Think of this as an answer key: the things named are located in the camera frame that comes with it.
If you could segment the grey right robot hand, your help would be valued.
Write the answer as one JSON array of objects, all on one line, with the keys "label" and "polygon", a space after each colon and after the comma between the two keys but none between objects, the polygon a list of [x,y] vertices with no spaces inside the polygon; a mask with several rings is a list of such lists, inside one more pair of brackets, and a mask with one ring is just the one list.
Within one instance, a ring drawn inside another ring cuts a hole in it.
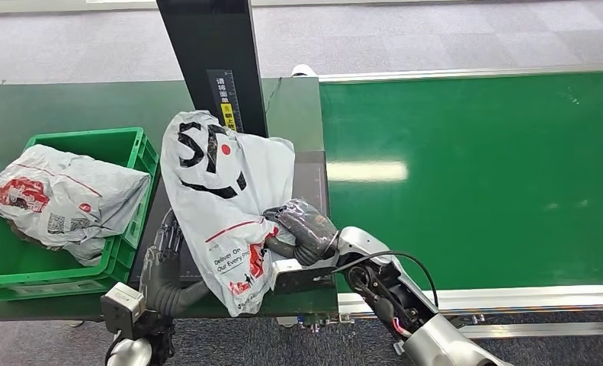
[{"label": "grey right robot hand", "polygon": [[263,216],[294,237],[294,244],[275,236],[266,239],[265,246],[272,252],[294,258],[302,266],[311,266],[335,256],[338,229],[308,202],[294,198],[282,206],[268,208]]}]

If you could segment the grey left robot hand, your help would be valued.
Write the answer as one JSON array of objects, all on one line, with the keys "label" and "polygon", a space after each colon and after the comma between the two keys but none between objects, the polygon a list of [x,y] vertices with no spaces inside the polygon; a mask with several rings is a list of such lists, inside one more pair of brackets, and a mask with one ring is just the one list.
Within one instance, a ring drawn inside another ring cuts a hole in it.
[{"label": "grey left robot hand", "polygon": [[181,286],[181,250],[186,246],[178,219],[170,209],[144,256],[140,293],[146,308],[164,316],[182,318],[185,310],[210,293],[204,281]]}]

